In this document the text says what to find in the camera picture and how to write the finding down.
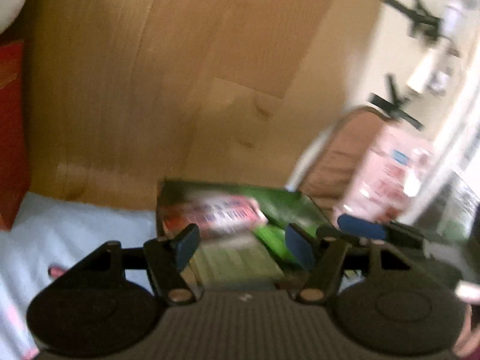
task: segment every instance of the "red object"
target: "red object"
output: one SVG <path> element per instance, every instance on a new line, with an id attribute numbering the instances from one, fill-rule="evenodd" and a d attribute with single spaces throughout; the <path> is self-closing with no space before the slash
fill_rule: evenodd
<path id="1" fill-rule="evenodd" d="M 0 230 L 10 230 L 30 186 L 22 124 L 23 42 L 0 46 Z"/>

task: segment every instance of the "pink object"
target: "pink object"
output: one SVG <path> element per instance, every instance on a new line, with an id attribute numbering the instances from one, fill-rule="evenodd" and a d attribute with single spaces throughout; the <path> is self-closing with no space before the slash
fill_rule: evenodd
<path id="1" fill-rule="evenodd" d="M 332 222 L 341 214 L 371 222 L 390 222 L 407 209 L 429 168 L 431 144 L 407 132 L 408 126 L 388 123 L 366 152 Z"/>

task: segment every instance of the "wood grain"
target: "wood grain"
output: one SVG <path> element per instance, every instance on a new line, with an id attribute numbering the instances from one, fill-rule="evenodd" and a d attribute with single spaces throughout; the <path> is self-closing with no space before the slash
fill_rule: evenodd
<path id="1" fill-rule="evenodd" d="M 164 176 L 281 186 L 356 87 L 379 4 L 29 0 L 32 190 L 153 209 Z"/>

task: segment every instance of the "blue fabric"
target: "blue fabric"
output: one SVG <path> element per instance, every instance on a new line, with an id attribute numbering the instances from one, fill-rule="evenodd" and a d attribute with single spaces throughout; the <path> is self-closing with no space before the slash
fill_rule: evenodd
<path id="1" fill-rule="evenodd" d="M 13 230 L 0 231 L 0 359 L 22 359 L 35 347 L 25 314 L 33 297 L 51 283 L 51 264 L 69 268 L 111 239 L 133 248 L 153 237 L 153 212 L 112 210 L 28 193 Z M 126 276 L 150 289 L 144 271 L 127 271 Z"/>

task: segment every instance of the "plastic wrapper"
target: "plastic wrapper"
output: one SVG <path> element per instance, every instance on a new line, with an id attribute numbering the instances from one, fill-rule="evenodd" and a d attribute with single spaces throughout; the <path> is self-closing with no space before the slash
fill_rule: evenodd
<path id="1" fill-rule="evenodd" d="M 405 131 L 397 122 L 387 124 L 335 205 L 333 224 L 337 226 L 341 214 L 379 223 L 396 219 L 418 194 L 431 156 L 427 140 Z"/>
<path id="2" fill-rule="evenodd" d="M 162 219 L 169 238 L 190 223 L 198 225 L 202 239 L 231 236 L 267 223 L 255 199 L 233 195 L 207 196 L 162 207 Z"/>

